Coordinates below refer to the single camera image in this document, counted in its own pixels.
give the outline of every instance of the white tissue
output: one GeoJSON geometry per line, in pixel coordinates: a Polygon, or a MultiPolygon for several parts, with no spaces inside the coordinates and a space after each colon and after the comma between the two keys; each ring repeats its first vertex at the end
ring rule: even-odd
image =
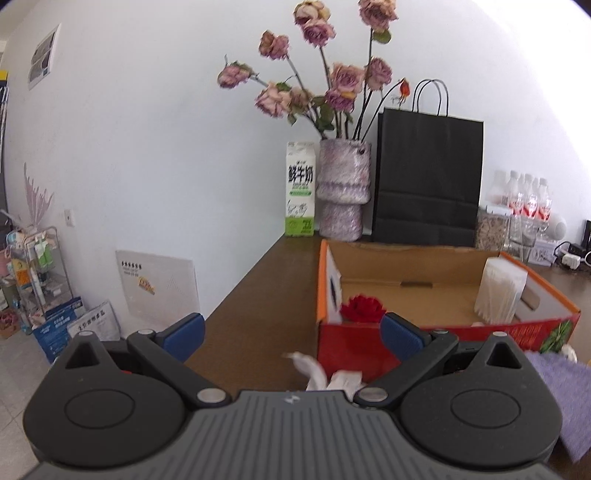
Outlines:
{"type": "Polygon", "coordinates": [[[310,379],[306,387],[307,391],[343,390],[349,401],[352,401],[357,390],[361,390],[365,386],[361,381],[361,372],[339,370],[335,372],[328,383],[324,368],[313,356],[299,352],[288,353],[285,356],[293,360],[294,367],[298,372],[310,379]]]}
{"type": "Polygon", "coordinates": [[[526,281],[527,271],[505,258],[489,258],[474,311],[489,325],[511,323],[526,281]]]}

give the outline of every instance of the white speaker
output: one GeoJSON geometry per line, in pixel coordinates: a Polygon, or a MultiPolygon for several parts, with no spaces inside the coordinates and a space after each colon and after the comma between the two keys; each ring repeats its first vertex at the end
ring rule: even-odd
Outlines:
{"type": "Polygon", "coordinates": [[[548,221],[546,235],[554,240],[562,240],[566,236],[566,221],[558,213],[552,213],[548,221]]]}

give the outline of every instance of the red box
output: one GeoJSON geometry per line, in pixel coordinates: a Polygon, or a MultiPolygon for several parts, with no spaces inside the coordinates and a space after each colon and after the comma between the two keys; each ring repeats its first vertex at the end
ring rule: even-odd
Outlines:
{"type": "Polygon", "coordinates": [[[340,305],[358,294],[377,297],[425,330],[445,328],[460,340],[509,333],[523,350],[540,350],[565,330],[568,340],[580,309],[530,268],[506,254],[470,248],[346,244],[323,240],[320,248],[317,318],[318,360],[330,376],[362,371],[365,382],[388,372],[398,359],[382,344],[378,324],[343,323],[340,305]],[[472,326],[481,319],[474,303],[486,260],[503,255],[528,273],[510,325],[472,326]]]}

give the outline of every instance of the green and white carton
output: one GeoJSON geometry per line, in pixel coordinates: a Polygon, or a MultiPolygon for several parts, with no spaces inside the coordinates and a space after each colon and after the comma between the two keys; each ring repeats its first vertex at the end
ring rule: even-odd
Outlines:
{"type": "Polygon", "coordinates": [[[314,235],[316,152],[313,142],[287,144],[285,234],[314,235]]]}

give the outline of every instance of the dried rose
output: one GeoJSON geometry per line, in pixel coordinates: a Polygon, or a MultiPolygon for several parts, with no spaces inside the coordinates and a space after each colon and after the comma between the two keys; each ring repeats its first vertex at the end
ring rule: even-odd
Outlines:
{"type": "Polygon", "coordinates": [[[402,104],[404,102],[406,102],[406,99],[410,96],[410,85],[408,84],[406,78],[402,79],[402,82],[400,83],[400,96],[396,97],[396,100],[398,100],[398,106],[402,106],[402,104]]]}
{"type": "Polygon", "coordinates": [[[372,59],[367,65],[368,71],[368,87],[370,90],[376,91],[384,88],[392,82],[392,69],[382,59],[372,59]]]}
{"type": "Polygon", "coordinates": [[[252,71],[237,64],[228,65],[217,76],[217,84],[222,88],[234,88],[242,82],[247,82],[251,74],[252,71]]]}
{"type": "Polygon", "coordinates": [[[353,65],[345,66],[342,63],[335,63],[330,74],[332,88],[341,93],[359,93],[363,89],[364,69],[353,65]]]}
{"type": "Polygon", "coordinates": [[[262,35],[259,52],[263,57],[269,57],[271,60],[279,60],[287,57],[289,46],[290,39],[287,35],[276,37],[272,32],[267,30],[262,35]]]}
{"type": "Polygon", "coordinates": [[[310,20],[301,29],[304,39],[315,47],[325,47],[336,36],[334,27],[325,20],[310,20]]]}
{"type": "Polygon", "coordinates": [[[299,87],[293,87],[291,89],[291,104],[294,107],[301,108],[304,112],[310,109],[310,102],[314,98],[314,95],[308,90],[302,90],[299,87]]]}
{"type": "Polygon", "coordinates": [[[378,33],[385,32],[390,22],[398,19],[394,0],[360,0],[359,7],[363,23],[378,33]]]}
{"type": "Polygon", "coordinates": [[[296,25],[305,25],[310,20],[318,20],[319,18],[321,20],[328,20],[330,18],[330,10],[322,2],[306,0],[295,8],[294,18],[296,25]]]}
{"type": "Polygon", "coordinates": [[[291,95],[281,92],[275,83],[269,86],[256,98],[256,106],[273,118],[281,118],[284,113],[290,113],[291,95]]]}
{"type": "Polygon", "coordinates": [[[324,98],[326,103],[338,112],[351,113],[353,108],[355,108],[356,95],[354,93],[340,92],[331,89],[326,92],[324,98]]]}

